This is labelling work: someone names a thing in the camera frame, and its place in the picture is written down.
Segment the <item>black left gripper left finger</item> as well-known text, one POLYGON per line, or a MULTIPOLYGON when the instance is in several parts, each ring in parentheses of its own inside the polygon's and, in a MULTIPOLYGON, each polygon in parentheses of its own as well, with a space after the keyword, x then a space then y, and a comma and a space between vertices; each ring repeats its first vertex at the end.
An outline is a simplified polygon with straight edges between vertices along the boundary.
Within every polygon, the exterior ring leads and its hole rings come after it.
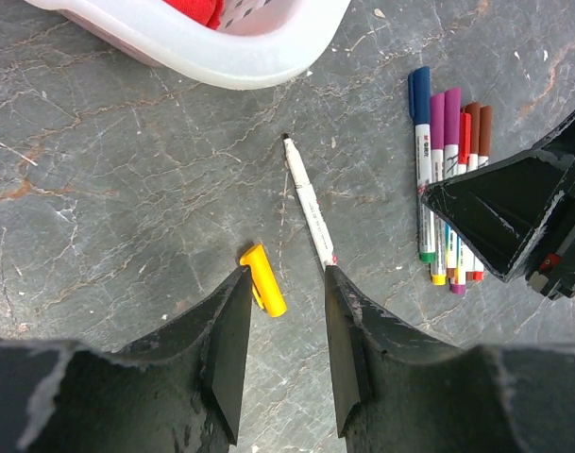
POLYGON ((251 298, 250 268, 239 266, 207 298, 119 350, 124 357, 162 363, 201 341, 195 380, 231 445, 239 436, 251 298))

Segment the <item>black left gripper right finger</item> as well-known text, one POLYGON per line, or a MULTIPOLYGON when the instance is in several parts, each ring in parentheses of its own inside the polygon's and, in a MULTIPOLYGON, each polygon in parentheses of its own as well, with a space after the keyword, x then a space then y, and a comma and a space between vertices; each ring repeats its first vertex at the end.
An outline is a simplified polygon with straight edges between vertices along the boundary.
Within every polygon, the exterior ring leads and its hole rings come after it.
POLYGON ((364 406, 404 388, 396 375, 457 350, 373 301, 336 265, 325 270, 325 314, 340 438, 364 406))

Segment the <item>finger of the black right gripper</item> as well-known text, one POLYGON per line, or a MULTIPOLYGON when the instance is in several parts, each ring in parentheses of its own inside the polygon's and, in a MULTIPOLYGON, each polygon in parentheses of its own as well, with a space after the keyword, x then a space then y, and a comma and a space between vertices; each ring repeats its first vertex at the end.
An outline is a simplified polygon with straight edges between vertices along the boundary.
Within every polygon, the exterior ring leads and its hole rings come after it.
POLYGON ((559 192, 575 197, 575 110, 529 149, 433 183, 422 200, 508 282, 536 267, 541 219, 559 192))
POLYGON ((533 251, 536 267, 528 285, 548 299, 575 295, 575 197, 559 192, 547 205, 533 251))

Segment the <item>yellow pen cap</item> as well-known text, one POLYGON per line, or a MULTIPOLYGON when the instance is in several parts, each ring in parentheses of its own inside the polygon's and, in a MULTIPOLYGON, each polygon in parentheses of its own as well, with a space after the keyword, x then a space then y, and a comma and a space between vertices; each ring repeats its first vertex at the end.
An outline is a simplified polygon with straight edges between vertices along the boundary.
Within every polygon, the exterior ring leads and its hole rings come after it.
POLYGON ((252 292, 258 306, 271 317, 283 315, 287 306, 263 245, 255 243, 247 249, 239 258, 239 264, 250 268, 252 292))

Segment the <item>red capped marker pen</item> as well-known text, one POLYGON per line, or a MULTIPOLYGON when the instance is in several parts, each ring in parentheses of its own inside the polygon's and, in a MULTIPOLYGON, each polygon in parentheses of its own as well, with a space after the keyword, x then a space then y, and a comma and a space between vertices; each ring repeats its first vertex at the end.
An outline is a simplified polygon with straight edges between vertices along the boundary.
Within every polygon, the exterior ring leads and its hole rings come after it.
POLYGON ((458 152, 457 174, 467 172, 467 165, 471 149, 471 115, 462 111, 460 113, 460 140, 458 152))

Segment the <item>brown capped marker pen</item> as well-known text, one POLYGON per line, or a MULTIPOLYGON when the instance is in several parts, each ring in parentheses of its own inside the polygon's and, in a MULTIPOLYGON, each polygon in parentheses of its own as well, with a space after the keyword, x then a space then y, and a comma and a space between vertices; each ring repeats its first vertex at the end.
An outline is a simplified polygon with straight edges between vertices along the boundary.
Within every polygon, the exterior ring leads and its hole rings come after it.
MULTIPOLYGON (((480 102, 473 102, 464 107, 464 112, 469 114, 471 119, 470 154, 467 163, 468 172, 476 170, 479 166, 481 107, 482 104, 480 102)), ((484 267, 482 262, 473 255, 471 271, 466 273, 466 278, 472 281, 481 281, 483 279, 483 272, 484 267)))

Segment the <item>yellow capped marker pen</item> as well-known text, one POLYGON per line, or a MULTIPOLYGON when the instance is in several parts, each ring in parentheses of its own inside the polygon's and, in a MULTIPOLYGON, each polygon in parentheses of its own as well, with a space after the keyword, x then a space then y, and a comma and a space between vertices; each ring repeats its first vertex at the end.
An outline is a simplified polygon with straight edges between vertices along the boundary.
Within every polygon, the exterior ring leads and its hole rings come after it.
POLYGON ((282 142, 287 164, 296 186, 296 193, 311 233, 316 254, 322 268, 326 269, 328 265, 335 265, 337 263, 329 229, 322 216, 313 185, 293 139, 284 133, 282 135, 282 142))

